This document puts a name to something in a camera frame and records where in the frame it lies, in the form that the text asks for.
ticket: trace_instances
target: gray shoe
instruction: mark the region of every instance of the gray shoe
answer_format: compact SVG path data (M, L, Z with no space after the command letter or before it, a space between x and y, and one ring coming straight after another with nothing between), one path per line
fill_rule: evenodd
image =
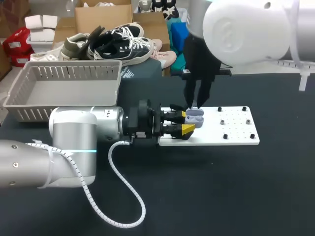
M78 60L80 49L87 43L89 33L78 33L70 38L67 38L64 42L64 46L61 49L61 56L63 60Z
M152 12L152 0L140 0L138 4L138 12Z

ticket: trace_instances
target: gray basket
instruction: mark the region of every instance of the gray basket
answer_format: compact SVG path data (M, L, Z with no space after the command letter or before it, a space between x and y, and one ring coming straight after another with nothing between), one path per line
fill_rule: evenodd
M49 121L56 107L115 106L121 61L30 61L3 106L20 122Z

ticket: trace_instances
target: cardboard box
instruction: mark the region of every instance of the cardboard box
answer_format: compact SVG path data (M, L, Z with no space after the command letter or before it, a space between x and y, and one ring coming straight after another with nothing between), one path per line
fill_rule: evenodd
M0 43L0 81L7 75L7 73L11 70L11 64L4 53L4 49L2 44Z
M132 6L79 7L74 9L74 18L77 31L81 33L91 33L100 25L112 30L132 23Z
M133 21L142 26L145 38L160 39L162 41L161 52L171 50L167 24L162 12L134 13ZM167 68L163 71L163 74L170 75L170 72L171 69Z
M0 38L7 38L25 26L24 19L30 12L29 0L0 1Z
M89 7L93 7L96 4L98 4L100 1L99 0L78 0L75 7L83 7L83 4L85 2L89 5ZM111 2L114 5L131 5L131 0L110 0L107 2Z
M67 37L75 34L77 34L77 30L74 17L60 18L55 29L54 44L64 42Z
M60 18L55 30L54 44L65 41L79 32L91 33L98 26L112 30L117 26L133 22L130 0L111 0L117 6L82 7L83 3L93 5L99 0L78 0L74 10L75 17Z

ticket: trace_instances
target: bolt hole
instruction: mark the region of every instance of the bolt hole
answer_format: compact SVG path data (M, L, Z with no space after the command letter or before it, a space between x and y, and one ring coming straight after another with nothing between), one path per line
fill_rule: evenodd
M269 9L270 7L271 7L271 3L270 2L266 3L265 6L264 6L265 9Z

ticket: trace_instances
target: red bag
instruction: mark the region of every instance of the red bag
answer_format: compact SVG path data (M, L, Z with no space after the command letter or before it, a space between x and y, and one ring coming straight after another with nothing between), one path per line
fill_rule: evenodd
M29 34L29 29L21 27L3 42L4 51L8 57L10 55L27 54L30 51L32 47L26 43Z
M30 61L32 53L34 53L34 51L30 50L26 54L20 54L20 55L11 54L8 56L13 66L24 67L25 63Z

